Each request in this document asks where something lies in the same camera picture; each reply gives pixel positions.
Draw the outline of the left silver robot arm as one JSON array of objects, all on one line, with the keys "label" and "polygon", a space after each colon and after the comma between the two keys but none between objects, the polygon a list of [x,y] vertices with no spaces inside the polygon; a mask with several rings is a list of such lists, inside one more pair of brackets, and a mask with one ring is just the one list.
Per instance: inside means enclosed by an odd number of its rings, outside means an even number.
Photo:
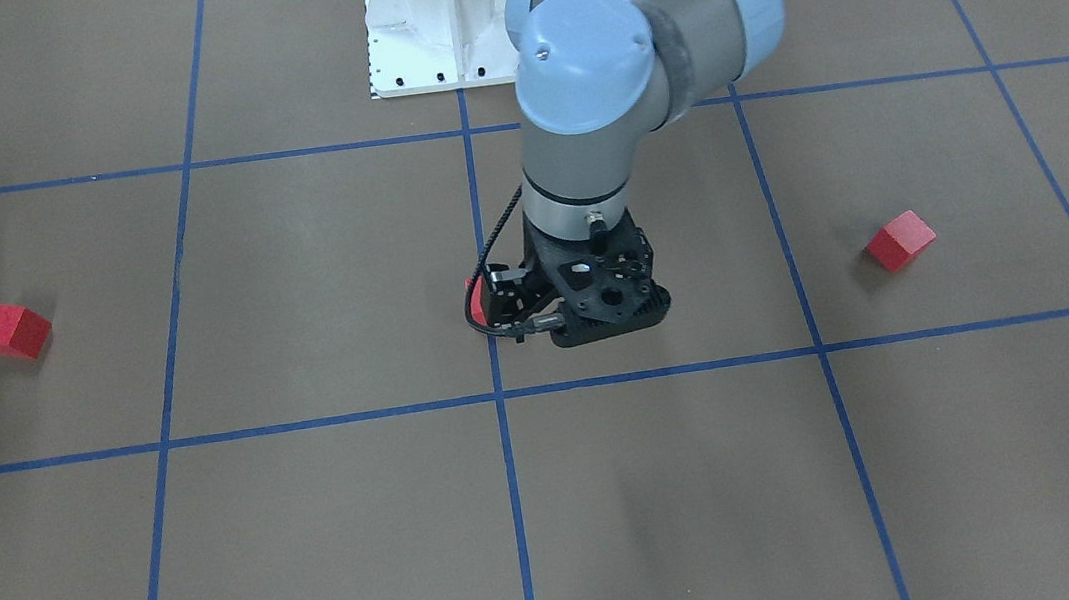
[{"label": "left silver robot arm", "polygon": [[660,323],[669,293],[632,219],[645,135],[776,51],[784,0],[506,0],[524,116],[524,260],[478,257],[464,321],[491,337],[577,347]]}]

